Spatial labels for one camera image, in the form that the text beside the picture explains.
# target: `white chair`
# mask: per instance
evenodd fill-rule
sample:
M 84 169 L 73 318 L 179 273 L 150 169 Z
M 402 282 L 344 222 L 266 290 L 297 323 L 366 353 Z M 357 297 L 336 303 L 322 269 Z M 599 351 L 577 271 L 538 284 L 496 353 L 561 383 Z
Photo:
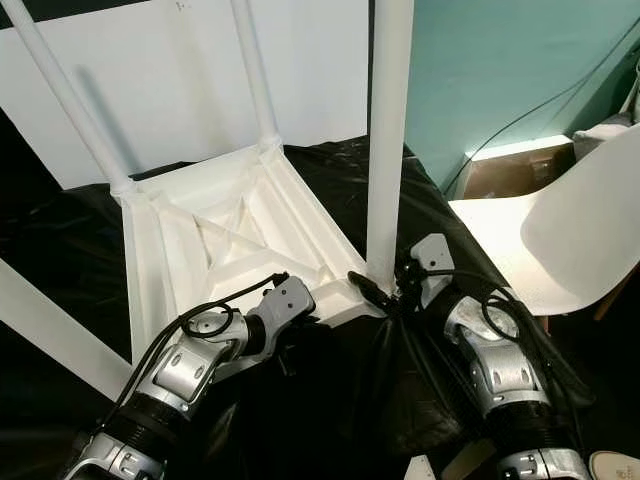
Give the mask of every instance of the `white chair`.
M 532 314 L 587 307 L 640 260 L 640 125 L 538 192 L 450 205 Z

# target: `teal wall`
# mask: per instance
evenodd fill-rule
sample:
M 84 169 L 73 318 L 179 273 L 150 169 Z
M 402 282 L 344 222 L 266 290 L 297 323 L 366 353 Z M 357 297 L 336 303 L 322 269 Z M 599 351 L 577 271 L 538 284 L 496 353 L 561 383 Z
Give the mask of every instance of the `teal wall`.
M 638 0 L 415 0 L 406 141 L 440 186 L 501 127 L 593 69 Z M 492 145 L 588 128 L 630 88 L 640 26 L 580 88 Z

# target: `white wall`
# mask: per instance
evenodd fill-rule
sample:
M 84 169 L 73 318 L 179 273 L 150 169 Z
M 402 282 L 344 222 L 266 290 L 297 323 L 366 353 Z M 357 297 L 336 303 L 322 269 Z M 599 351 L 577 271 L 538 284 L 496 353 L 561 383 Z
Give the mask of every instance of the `white wall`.
M 367 1 L 252 7 L 284 141 L 363 134 Z M 38 26 L 128 172 L 257 140 L 229 0 L 153 0 Z M 104 181 L 13 29 L 0 31 L 0 106 L 63 188 Z

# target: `black robot arm segment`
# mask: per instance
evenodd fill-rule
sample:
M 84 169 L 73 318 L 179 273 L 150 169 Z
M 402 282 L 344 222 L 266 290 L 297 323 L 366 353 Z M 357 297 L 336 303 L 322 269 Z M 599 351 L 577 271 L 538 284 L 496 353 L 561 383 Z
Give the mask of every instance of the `black robot arm segment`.
M 245 315 L 226 304 L 269 281 L 275 288 Z M 223 312 L 213 312 L 215 307 Z M 211 385 L 271 357 L 280 333 L 314 309 L 302 281 L 283 274 L 181 315 L 154 340 L 114 411 L 64 479 L 162 478 L 181 433 Z M 180 329 L 175 342 L 165 348 Z

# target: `black plastic sheet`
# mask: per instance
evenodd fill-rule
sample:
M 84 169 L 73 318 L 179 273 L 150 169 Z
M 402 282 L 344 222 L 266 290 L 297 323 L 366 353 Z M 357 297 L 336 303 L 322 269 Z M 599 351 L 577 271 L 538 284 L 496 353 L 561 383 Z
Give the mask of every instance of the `black plastic sheet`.
M 366 137 L 285 147 L 287 158 L 363 256 L 368 153 Z M 405 150 L 397 257 L 429 233 L 446 235 L 456 267 L 500 280 L 418 159 Z M 34 209 L 8 242 L 5 260 L 130 357 L 121 213 L 105 185 L 61 192 Z M 465 288 L 481 292 L 484 287 Z M 211 391 L 168 478 L 400 479 L 409 457 L 424 452 L 436 470 L 442 468 L 470 432 L 419 378 L 398 336 L 387 331 L 385 320 L 359 318 L 334 330 L 307 325 L 289 332 L 278 358 Z M 440 369 L 439 375 L 443 384 L 449 381 L 446 371 Z M 92 418 L 106 413 L 105 400 L 89 387 L 83 394 L 69 387 L 77 379 L 61 376 L 52 388 L 15 377 L 13 391 L 0 391 L 0 402 L 20 398 L 25 424 L 55 419 L 65 431 L 87 429 Z M 85 410 L 81 418 L 71 414 L 78 402 Z M 6 415 L 0 412 L 0 420 Z M 28 449 L 23 452 L 28 457 Z

